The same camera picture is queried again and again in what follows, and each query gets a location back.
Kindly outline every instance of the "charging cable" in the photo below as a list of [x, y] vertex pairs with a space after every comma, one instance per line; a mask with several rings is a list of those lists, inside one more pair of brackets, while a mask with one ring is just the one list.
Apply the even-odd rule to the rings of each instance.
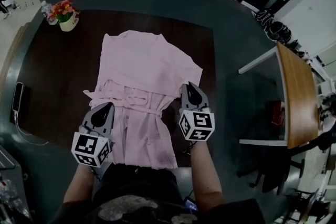
[[18, 116], [19, 116], [19, 113], [18, 113], [17, 111], [14, 111], [14, 121], [15, 121], [16, 130], [17, 130], [17, 132], [21, 135], [21, 137], [22, 137], [22, 139], [23, 139], [24, 141], [26, 141], [28, 144], [35, 145], [35, 146], [44, 146], [44, 145], [46, 145], [46, 144], [49, 143], [49, 142], [46, 142], [46, 143], [44, 143], [44, 144], [35, 144], [35, 143], [32, 143], [32, 142], [26, 140], [26, 139], [23, 137], [22, 134], [27, 135], [27, 136], [31, 136], [32, 134], [28, 134], [28, 133], [26, 133], [26, 132], [24, 132], [24, 131], [22, 131], [22, 130], [20, 129], [20, 127], [19, 127], [19, 123], [18, 123]]

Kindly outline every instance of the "pink robe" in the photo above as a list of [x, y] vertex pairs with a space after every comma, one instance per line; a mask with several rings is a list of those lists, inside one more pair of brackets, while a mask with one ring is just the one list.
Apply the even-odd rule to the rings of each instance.
[[161, 168], [177, 168], [162, 110], [181, 95], [189, 81], [198, 85], [202, 69], [162, 35], [126, 31], [105, 34], [91, 108], [112, 102], [116, 108], [108, 160]]

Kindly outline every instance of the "white flower pot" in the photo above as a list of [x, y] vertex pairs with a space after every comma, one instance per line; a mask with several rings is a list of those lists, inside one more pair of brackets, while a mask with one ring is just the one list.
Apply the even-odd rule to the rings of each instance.
[[64, 23], [59, 23], [60, 28], [64, 32], [70, 32], [78, 24], [79, 18], [76, 17], [76, 12], [72, 14], [70, 19]]

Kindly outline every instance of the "dark wooden table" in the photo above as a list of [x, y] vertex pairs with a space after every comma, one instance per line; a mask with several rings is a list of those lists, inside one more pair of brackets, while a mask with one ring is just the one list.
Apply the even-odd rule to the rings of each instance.
[[[90, 109], [90, 99], [83, 90], [94, 91], [96, 86], [104, 34], [119, 35], [127, 30], [162, 34], [168, 42], [191, 56], [203, 68], [200, 87], [215, 110], [211, 29], [145, 14], [83, 11], [78, 25], [68, 33], [58, 26], [49, 26], [46, 21], [40, 25], [18, 77], [18, 81], [27, 86], [19, 113], [20, 127], [71, 148], [73, 134]], [[175, 124], [179, 107], [179, 101], [175, 100], [163, 113], [177, 154], [188, 145]]]

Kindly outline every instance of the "white cable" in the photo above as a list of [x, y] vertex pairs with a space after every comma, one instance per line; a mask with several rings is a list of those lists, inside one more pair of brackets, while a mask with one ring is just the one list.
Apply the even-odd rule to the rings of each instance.
[[[15, 112], [15, 114], [14, 114], [14, 121], [15, 121], [15, 126], [16, 126], [16, 130], [17, 130], [17, 132], [18, 132], [20, 135], [21, 135], [21, 133], [23, 133], [23, 134], [25, 134], [25, 135], [28, 135], [28, 136], [32, 135], [32, 134], [27, 134], [27, 133], [21, 131], [21, 129], [19, 128], [19, 125], [18, 125], [18, 123], [17, 123], [17, 118], [18, 118], [18, 113]], [[44, 144], [35, 144], [35, 143], [32, 143], [32, 142], [26, 140], [22, 135], [21, 135], [21, 138], [22, 138], [24, 141], [26, 141], [28, 144], [35, 145], [35, 146], [45, 146], [46, 144], [49, 143], [49, 142], [46, 142], [46, 143], [44, 143]]]

